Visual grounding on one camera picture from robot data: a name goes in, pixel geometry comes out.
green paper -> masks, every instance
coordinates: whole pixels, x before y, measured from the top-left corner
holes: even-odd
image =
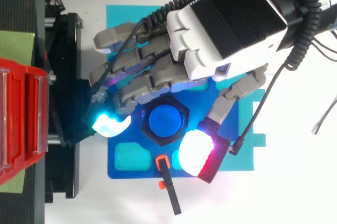
[[[0,57],[30,65],[34,33],[0,31]]]
[[[34,33],[0,31],[0,57],[30,65],[32,61]],[[0,186],[0,192],[22,193],[25,170]]]
[[[0,186],[0,192],[22,193],[24,181],[25,181],[25,170],[22,170],[10,181]]]

black metal frame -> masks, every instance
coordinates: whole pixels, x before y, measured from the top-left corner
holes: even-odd
[[[53,202],[54,192],[65,192],[66,198],[75,198],[78,194],[80,144],[77,137],[88,130],[81,117],[90,104],[85,95],[90,88],[88,80],[77,79],[81,59],[80,21],[76,13],[58,13],[53,27],[46,28],[45,68],[56,75],[49,92],[49,134],[54,135],[56,144],[50,144],[46,154],[46,203]]]

blue tray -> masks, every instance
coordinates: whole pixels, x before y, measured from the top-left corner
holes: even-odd
[[[133,6],[133,5],[107,5],[107,28],[114,27],[125,22],[137,22],[148,15],[158,6]],[[189,130],[196,128],[200,120],[206,116],[208,110],[215,101],[219,91],[229,87],[240,77],[215,83],[209,80],[202,87],[180,93],[168,93],[190,110]],[[115,88],[120,89],[127,85],[131,77],[118,83]],[[235,141],[243,132],[253,114],[253,102],[259,102],[264,90],[257,90],[245,99],[236,102],[233,109],[220,127],[220,135]],[[132,114],[131,125],[120,135],[108,140],[108,175],[112,179],[129,178],[160,178],[155,158],[166,154],[171,164],[172,177],[190,177],[182,170],[178,160],[180,141],[159,147],[140,131],[142,118],[142,105],[136,107]],[[253,170],[253,148],[265,147],[265,135],[253,134],[249,131],[245,144],[237,156],[227,155],[224,159],[221,171],[245,171]]]

cyan mat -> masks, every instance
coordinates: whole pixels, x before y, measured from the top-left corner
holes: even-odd
[[[135,6],[135,5],[107,5],[106,23],[107,28],[120,25],[125,22],[138,22],[142,17],[156,10],[158,6]],[[168,93],[178,99],[190,110],[189,130],[196,128],[198,122],[202,120],[213,102],[219,90],[229,87],[234,81],[239,79],[225,80],[215,83],[209,79],[205,86],[193,91],[182,91],[180,93]],[[118,89],[128,84],[131,80],[126,79],[116,86]],[[245,99],[237,102],[229,113],[224,124],[220,127],[220,135],[231,141],[243,132],[253,115],[253,102],[259,102],[264,94],[264,90],[257,90]],[[161,177],[155,165],[155,158],[158,155],[166,154],[172,164],[170,173],[172,177],[189,177],[181,169],[178,160],[178,149],[180,141],[171,143],[164,147],[159,147],[146,135],[140,131],[142,120],[142,105],[136,107],[132,114],[131,125],[120,135],[108,140],[108,175],[113,179],[127,178],[153,178]],[[254,170],[254,147],[265,147],[265,135],[253,134],[249,131],[245,143],[237,156],[227,155],[224,159],[221,171],[251,171]]]

robotic hand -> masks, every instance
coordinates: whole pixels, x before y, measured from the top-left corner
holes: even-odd
[[[103,136],[113,137],[130,124],[137,104],[203,85],[210,77],[223,81],[246,73],[219,94],[197,130],[187,132],[181,143],[181,166],[210,182],[226,153],[236,155],[240,150],[281,71],[299,67],[314,36],[337,27],[336,15],[337,0],[174,0],[138,24],[125,23],[96,35],[98,51],[119,52],[90,74],[92,105],[85,121]],[[231,146],[217,132],[234,102],[262,87],[270,58],[292,46],[251,123]],[[130,75],[137,76],[111,95],[108,88]],[[195,144],[196,138],[211,147],[188,153],[189,141]],[[196,155],[204,160],[197,168],[188,167]],[[207,170],[206,160],[211,166]]]

